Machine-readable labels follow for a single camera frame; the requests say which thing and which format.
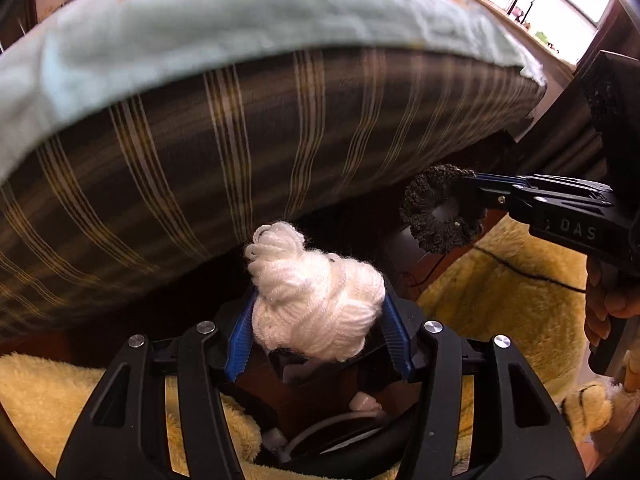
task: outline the silver screw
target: silver screw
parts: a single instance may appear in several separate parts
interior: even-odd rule
[[[431,332],[432,334],[437,334],[438,332],[442,332],[442,323],[439,321],[430,319],[424,322],[424,329],[427,332]]]
[[[497,335],[494,337],[494,343],[500,348],[509,348],[511,346],[511,339],[505,335]]]
[[[216,329],[215,323],[213,321],[201,321],[197,324],[196,330],[201,334],[210,334]]]
[[[129,338],[129,346],[131,348],[140,348],[145,343],[145,337],[142,334],[132,335]]]

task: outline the human hand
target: human hand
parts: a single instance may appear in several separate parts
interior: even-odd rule
[[[597,346],[601,339],[609,336],[608,315],[627,319],[640,314],[640,285],[607,290],[602,283],[602,267],[592,257],[587,258],[587,275],[584,333],[589,342]]]

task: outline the plaid mattress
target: plaid mattress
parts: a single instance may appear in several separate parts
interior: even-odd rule
[[[121,306],[261,224],[411,176],[522,118],[543,91],[515,68],[342,48],[114,104],[0,187],[0,338]]]

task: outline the yarn ball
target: yarn ball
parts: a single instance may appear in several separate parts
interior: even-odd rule
[[[252,317],[258,343],[341,362],[362,350],[385,297],[373,266],[306,250],[303,235],[286,222],[259,227],[245,256],[258,289]]]

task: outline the brown curtain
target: brown curtain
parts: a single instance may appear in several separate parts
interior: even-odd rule
[[[591,113],[582,93],[584,72],[601,50],[640,58],[640,34],[617,0],[578,62],[574,79],[494,171],[606,181],[600,136],[591,124]]]

